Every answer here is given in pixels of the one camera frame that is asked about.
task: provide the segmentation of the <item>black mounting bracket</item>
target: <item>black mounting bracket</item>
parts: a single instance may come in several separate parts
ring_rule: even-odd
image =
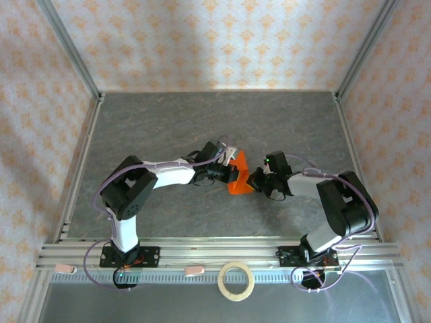
[[[305,263],[300,257],[299,246],[280,246],[276,253],[280,262],[280,267],[299,267],[299,266],[339,266],[337,252],[330,249],[328,253],[321,256],[321,258],[313,260],[310,263]]]
[[[160,260],[160,247],[140,246],[136,259],[141,262],[134,264],[133,268],[157,268]],[[119,268],[124,266],[124,261],[112,246],[105,246],[102,249],[99,266],[102,268]]]

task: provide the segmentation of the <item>orange block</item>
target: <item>orange block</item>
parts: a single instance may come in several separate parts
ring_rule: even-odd
[[[229,193],[232,195],[252,193],[254,190],[246,183],[248,180],[248,166],[244,151],[241,150],[236,159],[229,161],[230,165],[236,166],[239,170],[238,179],[228,184]]]

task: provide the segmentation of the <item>wall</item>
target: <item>wall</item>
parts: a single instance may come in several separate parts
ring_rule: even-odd
[[[99,89],[337,90],[384,0],[54,0]]]
[[[385,238],[431,318],[431,5],[401,1],[343,106]]]
[[[2,1],[0,38],[0,321],[16,322],[90,95],[35,1]]]

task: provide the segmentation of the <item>masking tape roll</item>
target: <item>masking tape roll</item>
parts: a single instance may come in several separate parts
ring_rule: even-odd
[[[224,277],[226,276],[226,273],[232,268],[242,269],[247,275],[248,284],[246,289],[242,293],[231,293],[226,289],[226,286],[224,285]],[[250,268],[246,264],[243,264],[239,261],[229,262],[228,264],[225,264],[223,266],[220,273],[218,274],[218,288],[222,292],[223,296],[230,301],[242,301],[248,296],[250,296],[251,292],[255,288],[255,277],[253,276]]]

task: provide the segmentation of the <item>glass panel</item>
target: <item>glass panel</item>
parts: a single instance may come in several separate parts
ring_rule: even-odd
[[[348,272],[319,294],[257,283],[238,303],[215,283],[141,287],[123,294],[89,282],[52,282],[39,322],[399,322],[385,271]]]

